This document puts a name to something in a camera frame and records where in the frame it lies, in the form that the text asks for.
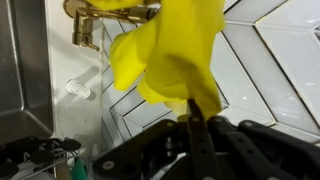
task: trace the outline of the stainless steel sink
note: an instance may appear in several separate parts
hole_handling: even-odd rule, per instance
[[[0,145],[53,133],[44,0],[0,1]]]

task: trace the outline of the white tile wall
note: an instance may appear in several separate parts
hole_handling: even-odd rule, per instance
[[[111,137],[112,136],[109,134],[109,130],[107,129],[105,121],[101,119],[101,139],[106,144],[106,149],[113,149],[115,147]]]
[[[225,108],[221,115],[235,125],[251,119],[319,142],[320,45],[315,34],[320,34],[315,30],[320,27],[319,2],[226,1],[227,26],[216,36],[211,63]],[[104,25],[106,56],[117,34],[136,28],[115,20],[105,20]],[[163,105],[144,102],[133,89],[135,85],[126,92],[114,90],[109,73],[104,73],[107,89],[102,102],[106,110],[122,116],[127,129],[120,128],[120,134],[129,131],[134,136],[162,118],[176,118]]]
[[[113,146],[119,146],[120,144],[122,144],[123,138],[108,108],[102,107],[102,120],[106,125],[106,129],[103,129],[103,130],[108,130],[108,133],[105,133],[104,135],[106,136],[110,135],[110,138],[113,141],[112,143]]]
[[[113,83],[112,68],[108,67],[102,74],[102,89],[107,89]]]
[[[111,112],[113,121],[117,125],[117,128],[121,130],[121,137],[123,141],[129,140],[131,138],[131,134],[129,132],[127,124],[124,122],[123,116],[121,116],[120,114],[117,114],[112,110],[110,112]]]
[[[102,72],[104,72],[110,65],[109,64],[109,58],[108,58],[108,56],[107,56],[105,51],[103,53],[101,53],[101,59],[102,59]]]

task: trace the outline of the yellow rubber glove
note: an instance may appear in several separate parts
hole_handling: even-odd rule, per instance
[[[86,0],[94,6],[104,10],[128,8],[143,4],[143,0]]]
[[[220,112],[209,67],[214,37],[224,27],[223,4],[224,0],[161,0],[154,19],[117,36],[111,45],[115,88],[126,90],[145,70],[138,91],[147,102],[195,99],[206,119]]]

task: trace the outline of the faucet handle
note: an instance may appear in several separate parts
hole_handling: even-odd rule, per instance
[[[90,42],[84,42],[83,41],[83,42],[80,42],[79,45],[82,46],[82,47],[89,47],[89,48],[91,48],[91,49],[93,49],[95,51],[100,51],[100,48],[98,46],[96,46],[96,45],[94,45],[94,44],[92,44]]]
[[[100,48],[92,43],[88,43],[87,46],[95,51],[100,51]]]

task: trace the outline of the gold faucet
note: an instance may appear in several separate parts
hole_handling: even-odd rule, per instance
[[[145,0],[144,4],[159,2],[159,0]],[[83,0],[65,0],[65,12],[74,19],[72,43],[89,47],[99,51],[99,47],[92,44],[93,21],[99,18],[117,19],[127,23],[146,23],[157,13],[157,8],[132,7],[119,10],[101,10]]]

